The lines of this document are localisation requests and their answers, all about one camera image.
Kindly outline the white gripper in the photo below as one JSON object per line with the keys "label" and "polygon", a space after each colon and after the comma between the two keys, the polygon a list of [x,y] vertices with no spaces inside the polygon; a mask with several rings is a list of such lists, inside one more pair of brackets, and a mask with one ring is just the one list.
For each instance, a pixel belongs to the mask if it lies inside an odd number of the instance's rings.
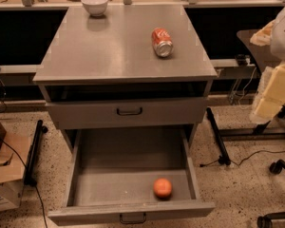
{"label": "white gripper", "polygon": [[[250,39],[253,45],[263,47],[271,44],[271,34],[275,21],[269,22]],[[266,124],[285,105],[285,61],[276,67],[266,66],[258,84],[254,98],[250,121],[254,124]]]}

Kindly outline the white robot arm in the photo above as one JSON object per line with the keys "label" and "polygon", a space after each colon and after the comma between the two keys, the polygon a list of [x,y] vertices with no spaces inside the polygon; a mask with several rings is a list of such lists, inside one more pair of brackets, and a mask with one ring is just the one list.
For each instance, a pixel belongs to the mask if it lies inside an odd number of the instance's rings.
{"label": "white robot arm", "polygon": [[269,46],[271,53],[281,60],[275,68],[265,67],[249,116],[254,124],[266,124],[285,105],[285,7],[275,20],[254,33],[250,42]]}

